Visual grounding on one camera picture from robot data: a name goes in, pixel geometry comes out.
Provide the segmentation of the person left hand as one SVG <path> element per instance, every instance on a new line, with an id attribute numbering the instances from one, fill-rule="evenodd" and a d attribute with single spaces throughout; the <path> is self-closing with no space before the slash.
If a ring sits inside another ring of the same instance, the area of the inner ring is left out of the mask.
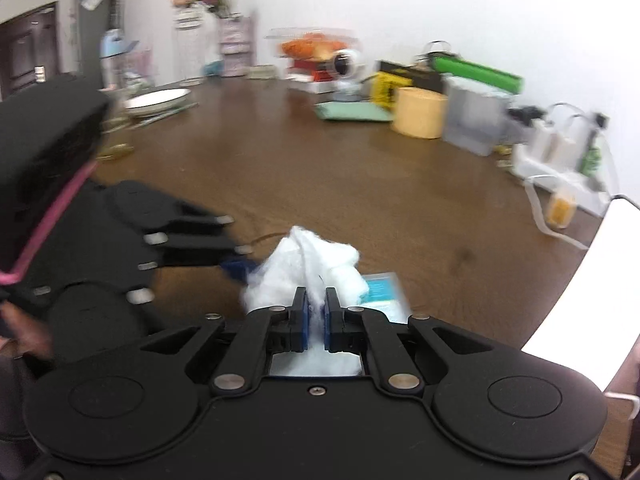
<path id="1" fill-rule="evenodd" d="M 27 353 L 43 360 L 53 359 L 52 338 L 47 326 L 9 302 L 1 305 L 1 319 L 13 334 L 1 338 L 2 356 L 17 358 Z"/>

